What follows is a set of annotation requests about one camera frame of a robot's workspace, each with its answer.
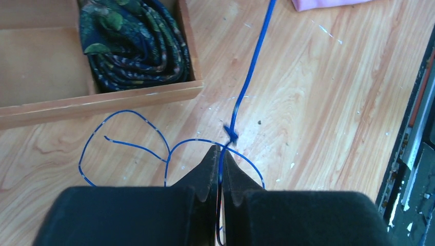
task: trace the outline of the blue wire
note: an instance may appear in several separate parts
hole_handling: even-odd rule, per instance
[[[221,243],[221,237],[220,237],[220,233],[219,233],[219,231],[220,231],[220,213],[221,213],[221,200],[222,200],[222,173],[223,173],[223,162],[224,162],[224,156],[225,156],[225,153],[226,153],[226,151],[227,150],[229,150],[229,151],[231,151],[231,152],[233,152],[233,153],[235,153],[235,154],[237,154],[238,156],[240,156],[240,157],[242,157],[242,158],[244,158],[246,161],[248,161],[249,162],[249,164],[251,164],[251,166],[255,169],[255,171],[258,173],[258,175],[259,175],[259,177],[260,177],[260,179],[261,179],[261,182],[262,182],[262,186],[263,186],[263,188],[265,187],[265,185],[264,185],[264,180],[263,180],[263,177],[261,176],[261,173],[259,172],[259,170],[256,168],[256,166],[248,159],[248,158],[246,158],[244,155],[242,155],[242,154],[240,154],[240,153],[238,153],[237,151],[235,151],[235,150],[232,150],[232,149],[230,149],[229,148],[229,145],[230,144],[236,144],[236,142],[237,142],[237,139],[239,138],[239,136],[237,135],[237,133],[235,132],[235,121],[236,121],[236,118],[237,118],[237,113],[238,113],[238,111],[239,111],[239,107],[240,107],[240,104],[242,103],[242,100],[243,100],[243,97],[245,96],[245,93],[246,93],[246,90],[248,89],[248,87],[249,87],[249,84],[250,84],[250,82],[251,82],[251,79],[252,79],[252,75],[253,75],[253,73],[254,73],[254,69],[255,69],[255,64],[256,64],[256,61],[257,61],[257,59],[258,59],[258,56],[259,56],[259,53],[260,53],[260,50],[261,50],[261,46],[262,46],[262,44],[263,44],[263,40],[264,40],[264,37],[266,36],[266,32],[267,32],[267,27],[269,26],[269,22],[270,22],[270,19],[271,19],[271,17],[272,17],[272,13],[273,13],[273,8],[274,8],[274,6],[275,6],[275,3],[276,3],[276,0],[270,0],[270,2],[269,2],[269,6],[268,6],[268,8],[267,8],[267,12],[266,12],[266,16],[265,16],[265,18],[264,18],[264,22],[263,22],[263,26],[262,26],[262,29],[261,29],[261,32],[260,32],[260,36],[259,36],[259,39],[258,39],[258,42],[257,42],[257,45],[256,45],[256,47],[255,47],[255,51],[254,51],[254,55],[253,55],[253,57],[252,57],[252,60],[251,60],[251,64],[250,64],[250,66],[249,66],[249,70],[248,70],[248,74],[247,74],[247,76],[246,76],[246,79],[245,79],[245,83],[243,84],[243,87],[242,87],[242,90],[241,90],[241,92],[240,92],[240,94],[239,94],[239,97],[237,98],[237,101],[235,102],[235,105],[234,105],[234,109],[233,109],[233,112],[232,112],[232,116],[231,116],[231,124],[230,124],[230,126],[227,126],[227,125],[224,125],[224,130],[227,132],[227,134],[228,134],[228,136],[229,136],[229,138],[230,138],[230,140],[225,144],[225,145],[222,145],[222,144],[220,144],[220,143],[217,143],[217,142],[214,142],[214,141],[211,141],[211,140],[207,140],[207,139],[198,139],[198,138],[196,138],[196,139],[187,139],[187,140],[184,140],[184,141],[181,141],[181,142],[179,142],[179,143],[177,143],[176,145],[175,145],[175,147],[172,149],[172,150],[170,150],[170,148],[169,148],[169,145],[168,145],[168,142],[166,141],[166,139],[165,139],[165,137],[163,136],[163,134],[151,123],[151,122],[149,122],[145,117],[143,117],[142,115],[140,115],[139,113],[137,113],[137,112],[135,112],[135,111],[132,111],[132,110],[121,110],[121,111],[118,111],[118,112],[115,112],[115,113],[113,113],[113,114],[111,114],[109,117],[107,117],[96,129],[95,129],[95,131],[92,133],[92,135],[89,137],[89,139],[88,139],[88,141],[86,142],[86,144],[85,144],[85,147],[83,148],[83,152],[82,152],[82,155],[81,155],[81,157],[80,157],[80,160],[79,160],[79,162],[78,162],[78,171],[80,172],[80,174],[83,176],[83,178],[85,179],[85,181],[86,182],[88,182],[91,186],[95,186],[86,176],[85,176],[85,174],[83,173],[83,171],[82,171],[82,161],[83,161],[83,156],[85,155],[85,150],[86,150],[86,148],[88,147],[88,144],[89,144],[89,142],[91,141],[91,139],[93,138],[93,136],[96,134],[96,132],[101,128],[101,126],[105,123],[105,122],[107,122],[107,120],[109,120],[111,117],[113,117],[113,116],[115,116],[115,115],[117,115],[117,114],[119,114],[119,113],[123,113],[123,112],[131,112],[131,113],[134,113],[134,114],[136,114],[136,115],[138,115],[140,118],[142,118],[146,123],[148,123],[150,126],[152,126],[158,133],[159,133],[159,135],[160,135],[160,137],[163,139],[163,141],[165,142],[165,145],[166,145],[166,148],[167,148],[167,150],[168,150],[168,158],[166,159],[166,160],[164,160],[164,159],[162,159],[161,157],[159,157],[157,154],[155,154],[154,152],[152,152],[151,150],[149,150],[149,149],[147,149],[147,148],[145,148],[145,147],[142,147],[142,146],[138,146],[138,145],[134,145],[134,144],[131,144],[131,143],[127,143],[127,142],[122,142],[122,141],[117,141],[117,140],[112,140],[112,139],[110,139],[110,138],[108,138],[107,136],[105,136],[105,138],[108,140],[108,141],[110,141],[110,142],[114,142],[114,143],[116,143],[116,144],[122,144],[122,145],[126,145],[126,146],[131,146],[131,147],[135,147],[135,148],[139,148],[139,149],[142,149],[142,150],[145,150],[145,151],[147,151],[147,152],[149,152],[149,153],[151,153],[152,155],[154,155],[156,158],[158,158],[159,160],[161,160],[161,161],[163,161],[163,162],[165,162],[166,163],[166,166],[165,166],[165,180],[164,180],[164,186],[166,186],[166,183],[167,183],[167,175],[168,175],[168,168],[169,168],[169,162],[171,161],[171,156],[172,156],[172,153],[174,152],[174,150],[178,147],[178,146],[180,146],[180,145],[182,145],[182,144],[185,144],[185,143],[187,143],[187,142],[190,142],[190,141],[203,141],[203,142],[209,142],[209,143],[212,143],[212,144],[215,144],[215,145],[219,145],[219,146],[221,146],[221,147],[223,147],[222,148],[222,151],[221,151],[221,154],[220,154],[220,157],[219,157],[219,168],[218,168],[218,193],[217,193],[217,210],[216,210],[216,235],[217,235],[217,241],[218,241],[218,243],[220,244],[220,245],[223,245],[222,243]]]
[[[99,130],[99,129],[100,129],[100,128],[101,128],[101,127],[102,127],[102,126],[103,126],[103,125],[108,121],[108,120],[110,120],[113,116],[115,116],[115,115],[117,115],[117,114],[121,114],[121,113],[133,113],[133,114],[139,116],[142,120],[144,120],[146,123],[148,123],[151,127],[153,127],[154,130],[156,130],[156,131],[159,133],[160,137],[161,137],[161,138],[163,139],[163,141],[165,142],[165,145],[167,146],[168,153],[169,153],[168,156],[172,155],[172,153],[175,151],[175,149],[178,148],[180,145],[185,144],[185,143],[187,143],[187,142],[191,142],[191,141],[209,142],[209,143],[211,143],[211,144],[218,145],[218,146],[221,146],[221,147],[224,146],[223,144],[218,143],[218,142],[215,142],[215,141],[212,141],[212,140],[201,139],[201,138],[192,138],[192,139],[183,140],[183,141],[177,143],[177,144],[174,146],[174,148],[172,148],[172,150],[170,150],[170,149],[169,149],[169,145],[167,144],[167,141],[166,141],[165,137],[163,136],[163,134],[159,131],[158,128],[156,128],[156,127],[155,127],[151,122],[149,122],[149,121],[148,121],[144,116],[142,116],[141,114],[139,114],[139,113],[137,113],[136,111],[133,111],[133,110],[120,110],[120,111],[117,111],[117,112],[115,112],[115,113],[109,115],[106,119],[103,120],[103,122],[102,122],[102,123],[101,123],[101,124],[100,124],[96,129],[95,129],[95,131],[93,131],[93,133],[91,134],[91,136],[89,137],[89,139],[86,141],[85,147],[84,147],[83,150],[82,150],[82,154],[81,154],[81,156],[80,156],[80,160],[78,161],[78,172],[79,172],[80,175],[83,177],[83,179],[84,179],[88,184],[90,184],[91,186],[94,186],[94,187],[95,187],[96,185],[95,185],[91,180],[89,180],[89,179],[86,177],[85,173],[84,173],[83,170],[82,170],[82,162],[83,162],[83,158],[84,158],[84,156],[85,156],[86,149],[88,148],[88,145],[89,145],[91,139],[94,137],[94,135],[97,133],[97,131],[98,131],[98,130]],[[135,147],[135,148],[138,148],[138,149],[145,150],[145,151],[151,153],[152,155],[154,155],[157,159],[159,159],[159,160],[165,162],[165,163],[166,163],[166,166],[165,166],[165,182],[164,182],[164,186],[166,187],[166,184],[167,184],[166,180],[167,180],[167,176],[168,176],[168,168],[169,168],[170,158],[168,158],[168,160],[164,160],[163,158],[161,158],[160,156],[158,156],[157,154],[155,154],[153,151],[151,151],[151,150],[149,150],[149,149],[147,149],[147,148],[145,148],[145,147],[142,147],[142,146],[139,146],[139,145],[135,145],[135,144],[132,144],[132,143],[128,143],[128,142],[123,142],[123,141],[113,140],[113,139],[111,139],[111,138],[109,138],[109,137],[107,137],[107,136],[104,136],[104,138],[105,138],[106,140],[110,141],[110,142],[115,143],[115,144],[121,144],[121,145],[131,146],[131,147]],[[241,153],[239,153],[239,152],[237,152],[237,151],[235,151],[235,150],[233,150],[233,149],[231,149],[231,148],[228,148],[228,150],[231,151],[231,152],[233,152],[234,154],[240,156],[241,158],[243,158],[245,161],[247,161],[247,162],[248,162],[248,163],[249,163],[249,164],[254,168],[254,170],[257,172],[258,176],[260,177],[260,180],[261,180],[261,183],[262,183],[262,187],[265,188],[265,183],[264,183],[263,176],[261,175],[261,173],[260,173],[260,171],[258,170],[258,168],[254,165],[254,163],[252,163],[252,162],[251,162],[251,161],[250,161],[246,156],[244,156],[243,154],[241,154]]]
[[[223,166],[224,166],[224,156],[225,152],[228,149],[228,146],[230,144],[236,144],[237,139],[239,136],[235,132],[235,120],[237,118],[237,113],[239,111],[240,104],[242,103],[243,97],[245,96],[246,90],[249,87],[249,84],[252,79],[252,75],[254,73],[255,64],[258,59],[261,46],[263,44],[264,37],[266,36],[267,27],[269,26],[270,19],[272,17],[273,8],[275,6],[276,0],[270,0],[269,6],[267,7],[266,16],[264,17],[263,26],[261,28],[260,36],[257,41],[257,45],[254,50],[254,55],[252,56],[251,65],[249,66],[248,74],[246,75],[245,83],[243,84],[242,90],[240,91],[239,97],[237,98],[237,101],[235,102],[234,109],[232,111],[231,116],[231,125],[224,126],[224,130],[227,132],[230,140],[227,142],[227,144],[222,148],[220,157],[219,157],[219,179],[218,179],[218,188],[217,188],[217,211],[216,211],[216,236],[217,236],[217,242],[219,245],[223,245],[221,242],[221,236],[219,233],[219,225],[220,225],[220,217],[221,217],[221,200],[222,200],[222,173],[223,173]]]

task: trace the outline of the cable knot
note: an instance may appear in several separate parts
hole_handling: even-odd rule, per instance
[[[230,138],[230,143],[236,145],[239,135],[237,135],[237,133],[234,130],[230,129],[228,125],[224,125],[224,130],[227,132]]]

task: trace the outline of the wooden floor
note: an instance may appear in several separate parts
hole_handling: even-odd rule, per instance
[[[205,78],[194,100],[141,108],[170,146],[186,138],[226,142],[223,123],[245,79],[267,0],[188,1]],[[354,190],[375,199],[435,23],[435,1],[376,0],[296,13],[278,1],[236,128],[236,149],[269,190]],[[54,198],[87,185],[84,144],[107,115],[0,132],[0,244],[27,245]],[[84,158],[97,185],[162,186],[164,165],[103,136],[165,156],[157,133],[132,114],[108,121]],[[208,150],[176,151],[168,184]],[[248,163],[240,166],[258,182]]]

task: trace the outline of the wooden box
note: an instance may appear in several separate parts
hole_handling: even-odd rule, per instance
[[[186,0],[161,0],[190,52],[188,82],[99,93],[78,34],[76,0],[0,2],[0,129],[165,104],[203,88]]]

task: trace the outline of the patterned fabric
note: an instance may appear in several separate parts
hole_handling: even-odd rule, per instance
[[[186,81],[187,45],[158,0],[79,0],[80,39],[104,91]]]

